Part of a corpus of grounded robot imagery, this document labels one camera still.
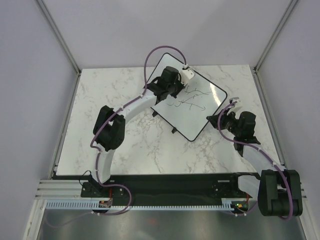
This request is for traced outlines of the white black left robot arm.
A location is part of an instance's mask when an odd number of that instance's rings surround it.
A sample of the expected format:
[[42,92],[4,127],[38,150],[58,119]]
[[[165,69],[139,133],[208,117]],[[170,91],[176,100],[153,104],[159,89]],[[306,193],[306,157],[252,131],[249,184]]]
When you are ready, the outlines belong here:
[[92,191],[103,198],[114,184],[106,181],[111,177],[111,165],[115,151],[125,139],[126,124],[147,108],[164,101],[168,96],[177,97],[184,88],[182,77],[176,68],[167,66],[160,76],[145,83],[143,93],[114,110],[103,106],[96,119],[90,147],[97,150],[94,163]]

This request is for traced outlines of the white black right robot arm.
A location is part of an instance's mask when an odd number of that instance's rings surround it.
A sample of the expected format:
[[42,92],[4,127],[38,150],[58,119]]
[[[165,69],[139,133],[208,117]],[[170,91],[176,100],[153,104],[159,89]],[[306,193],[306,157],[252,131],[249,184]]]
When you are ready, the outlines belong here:
[[283,220],[303,213],[300,175],[277,164],[263,149],[255,137],[256,115],[243,111],[239,117],[231,108],[217,115],[207,116],[211,125],[219,132],[228,130],[230,140],[238,154],[255,169],[259,178],[242,175],[228,185],[229,193],[241,197],[248,193],[257,200],[263,216],[277,216]]

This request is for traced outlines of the white whiteboard black frame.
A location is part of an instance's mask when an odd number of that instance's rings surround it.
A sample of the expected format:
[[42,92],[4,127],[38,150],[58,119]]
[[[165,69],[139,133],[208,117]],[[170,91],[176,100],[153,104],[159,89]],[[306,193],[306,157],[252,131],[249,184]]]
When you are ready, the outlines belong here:
[[211,80],[192,70],[194,77],[176,98],[168,96],[151,109],[188,141],[193,142],[226,101],[227,92]]

